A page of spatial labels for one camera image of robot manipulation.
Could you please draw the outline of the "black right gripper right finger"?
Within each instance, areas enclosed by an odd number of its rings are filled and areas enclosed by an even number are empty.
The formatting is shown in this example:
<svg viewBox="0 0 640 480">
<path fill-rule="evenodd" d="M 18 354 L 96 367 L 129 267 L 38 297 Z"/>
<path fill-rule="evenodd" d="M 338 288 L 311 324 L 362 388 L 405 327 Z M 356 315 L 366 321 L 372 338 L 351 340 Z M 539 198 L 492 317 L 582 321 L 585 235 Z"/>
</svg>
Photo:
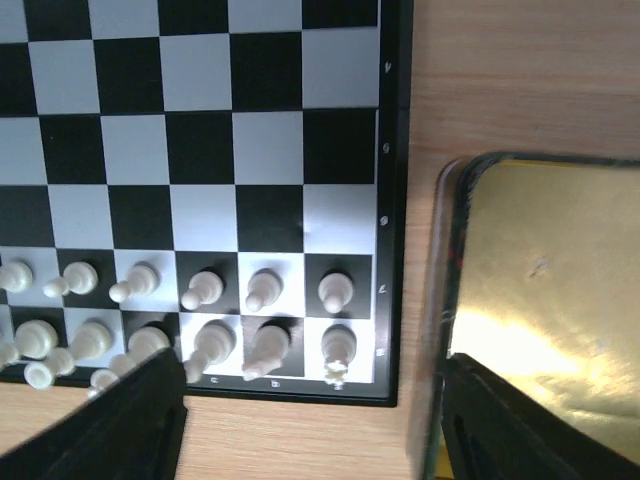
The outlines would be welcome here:
<svg viewBox="0 0 640 480">
<path fill-rule="evenodd" d="M 639 466 L 466 354 L 446 361 L 442 430 L 457 479 L 637 479 Z"/>
</svg>

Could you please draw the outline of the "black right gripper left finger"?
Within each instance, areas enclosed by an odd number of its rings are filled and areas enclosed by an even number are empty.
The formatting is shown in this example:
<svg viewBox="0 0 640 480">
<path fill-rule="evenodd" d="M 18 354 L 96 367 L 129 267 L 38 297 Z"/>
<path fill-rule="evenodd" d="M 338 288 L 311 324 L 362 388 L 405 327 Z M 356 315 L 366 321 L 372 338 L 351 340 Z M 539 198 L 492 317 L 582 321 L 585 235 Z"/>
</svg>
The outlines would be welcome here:
<svg viewBox="0 0 640 480">
<path fill-rule="evenodd" d="M 173 479 L 186 376 L 171 348 L 1 456 L 3 479 Z"/>
</svg>

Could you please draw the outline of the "gold metal tin tray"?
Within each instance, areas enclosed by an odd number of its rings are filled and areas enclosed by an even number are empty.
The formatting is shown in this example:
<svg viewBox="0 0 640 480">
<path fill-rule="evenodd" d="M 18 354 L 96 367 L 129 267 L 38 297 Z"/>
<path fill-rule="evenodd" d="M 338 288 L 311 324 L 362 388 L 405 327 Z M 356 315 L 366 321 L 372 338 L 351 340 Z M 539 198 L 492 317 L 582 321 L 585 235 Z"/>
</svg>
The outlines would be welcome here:
<svg viewBox="0 0 640 480">
<path fill-rule="evenodd" d="M 434 200 L 411 404 L 412 476 L 432 479 L 446 361 L 466 354 L 639 466 L 639 163 L 490 152 Z"/>
</svg>

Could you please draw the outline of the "black and white chessboard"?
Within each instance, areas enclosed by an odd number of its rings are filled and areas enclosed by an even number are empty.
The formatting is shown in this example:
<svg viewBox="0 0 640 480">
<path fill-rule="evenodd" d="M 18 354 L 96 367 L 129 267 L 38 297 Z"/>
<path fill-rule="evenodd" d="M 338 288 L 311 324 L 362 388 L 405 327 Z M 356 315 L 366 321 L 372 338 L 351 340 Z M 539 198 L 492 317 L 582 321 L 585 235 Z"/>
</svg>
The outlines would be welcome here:
<svg viewBox="0 0 640 480">
<path fill-rule="evenodd" d="M 184 362 L 235 336 L 193 395 L 393 406 L 399 384 L 413 5 L 409 1 L 5 1 L 1 380 L 86 388 L 138 331 Z M 269 269 L 278 300 L 247 286 Z M 181 305 L 216 273 L 220 299 Z M 329 314 L 328 272 L 354 283 Z M 244 381 L 262 326 L 280 368 Z M 342 389 L 321 339 L 350 328 Z"/>
</svg>

